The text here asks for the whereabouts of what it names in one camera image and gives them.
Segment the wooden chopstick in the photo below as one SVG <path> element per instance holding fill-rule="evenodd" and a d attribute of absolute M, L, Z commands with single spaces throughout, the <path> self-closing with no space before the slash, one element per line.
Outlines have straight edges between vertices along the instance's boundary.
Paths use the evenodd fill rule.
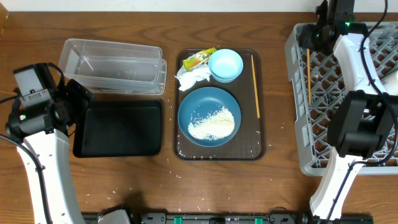
<path fill-rule="evenodd" d="M 311 52 L 307 49 L 307 90 L 308 90 L 308 104 L 312 104 L 312 91 L 311 91 Z"/>
<path fill-rule="evenodd" d="M 257 113 L 257 118 L 260 119 L 261 118 L 261 114 L 260 114 L 260 109 L 259 109 L 259 98 L 258 98 L 258 92 L 257 92 L 256 69 L 255 69 L 253 55 L 251 55 L 251 67 L 252 67 L 252 79 L 253 79 L 253 85 L 254 85 L 254 97 L 255 97 L 255 102 L 256 102 L 256 113 Z"/>

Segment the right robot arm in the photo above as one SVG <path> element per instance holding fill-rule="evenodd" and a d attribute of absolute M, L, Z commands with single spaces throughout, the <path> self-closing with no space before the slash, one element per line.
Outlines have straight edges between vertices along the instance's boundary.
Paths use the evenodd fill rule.
<path fill-rule="evenodd" d="M 341 22 L 320 27 L 306 24 L 302 47 L 324 50 L 336 57 L 346 96 L 328 124 L 332 146 L 326 171 L 310 199 L 310 223 L 333 223 L 341 218 L 345 198 L 369 158 L 383 147 L 397 127 L 397 96 L 380 81 L 369 49 L 370 31 L 363 23 Z"/>

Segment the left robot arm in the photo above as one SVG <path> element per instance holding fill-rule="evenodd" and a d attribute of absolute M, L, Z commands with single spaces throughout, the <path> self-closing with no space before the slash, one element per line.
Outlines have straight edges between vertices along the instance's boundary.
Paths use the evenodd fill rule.
<path fill-rule="evenodd" d="M 6 138 L 24 162 L 36 223 L 84 224 L 72 182 L 67 133 L 37 131 L 24 138 Z"/>

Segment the white cup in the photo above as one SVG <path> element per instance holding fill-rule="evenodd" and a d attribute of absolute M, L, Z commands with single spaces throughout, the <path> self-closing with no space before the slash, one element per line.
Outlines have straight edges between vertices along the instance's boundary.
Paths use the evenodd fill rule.
<path fill-rule="evenodd" d="M 383 78 L 383 85 L 388 94 L 397 96 L 398 95 L 398 77 L 397 71 L 389 74 L 385 78 Z"/>

